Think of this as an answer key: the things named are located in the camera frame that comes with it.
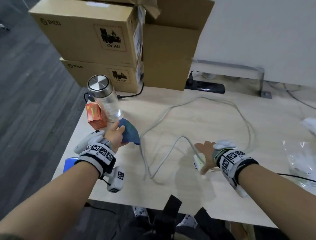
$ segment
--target stainless steel bottle cap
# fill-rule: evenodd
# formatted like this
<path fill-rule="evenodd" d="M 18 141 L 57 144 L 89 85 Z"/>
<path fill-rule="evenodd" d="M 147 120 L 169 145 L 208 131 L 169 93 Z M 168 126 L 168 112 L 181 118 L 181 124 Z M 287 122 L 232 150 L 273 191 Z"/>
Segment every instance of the stainless steel bottle cap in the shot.
<path fill-rule="evenodd" d="M 87 83 L 89 91 L 96 98 L 109 96 L 113 91 L 113 86 L 107 76 L 95 75 Z"/>

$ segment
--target white wall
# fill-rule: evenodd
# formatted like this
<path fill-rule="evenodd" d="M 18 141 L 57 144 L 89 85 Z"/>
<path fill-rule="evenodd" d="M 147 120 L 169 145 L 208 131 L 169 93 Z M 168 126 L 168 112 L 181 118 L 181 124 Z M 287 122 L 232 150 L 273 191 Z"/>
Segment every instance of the white wall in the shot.
<path fill-rule="evenodd" d="M 215 0 L 194 59 L 265 69 L 316 87 L 316 0 Z"/>

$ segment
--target hand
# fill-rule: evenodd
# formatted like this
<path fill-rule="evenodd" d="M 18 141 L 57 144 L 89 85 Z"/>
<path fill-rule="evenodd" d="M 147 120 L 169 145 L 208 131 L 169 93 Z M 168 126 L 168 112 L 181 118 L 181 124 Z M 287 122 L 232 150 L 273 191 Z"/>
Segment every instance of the hand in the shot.
<path fill-rule="evenodd" d="M 122 143 L 123 132 L 125 126 L 119 128 L 119 122 L 113 123 L 113 125 L 106 131 L 104 138 L 109 140 L 112 144 L 112 151 L 117 152 L 121 146 L 126 145 L 128 142 Z"/>
<path fill-rule="evenodd" d="M 194 146 L 205 155 L 205 165 L 202 167 L 200 174 L 205 175 L 208 170 L 211 168 L 217 167 L 216 163 L 213 159 L 213 152 L 214 152 L 214 144 L 215 142 L 205 141 L 204 144 L 196 143 Z"/>

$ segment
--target gray floor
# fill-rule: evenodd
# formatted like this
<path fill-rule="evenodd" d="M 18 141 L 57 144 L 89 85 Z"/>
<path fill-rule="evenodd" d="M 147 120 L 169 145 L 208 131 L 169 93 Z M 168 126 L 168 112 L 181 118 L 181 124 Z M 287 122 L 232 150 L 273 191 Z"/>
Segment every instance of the gray floor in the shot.
<path fill-rule="evenodd" d="M 26 0 L 32 7 L 37 0 Z M 0 219 L 47 184 L 83 111 L 80 88 L 22 0 L 0 2 Z M 65 239 L 110 239 L 131 207 L 93 202 Z"/>

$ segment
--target glass water bottle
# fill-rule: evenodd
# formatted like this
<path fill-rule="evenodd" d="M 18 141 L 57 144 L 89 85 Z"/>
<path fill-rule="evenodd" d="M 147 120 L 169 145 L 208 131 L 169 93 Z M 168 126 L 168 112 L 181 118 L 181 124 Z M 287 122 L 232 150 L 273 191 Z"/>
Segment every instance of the glass water bottle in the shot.
<path fill-rule="evenodd" d="M 95 75 L 89 79 L 87 85 L 100 108 L 106 113 L 109 122 L 117 122 L 123 117 L 115 90 L 106 76 Z"/>

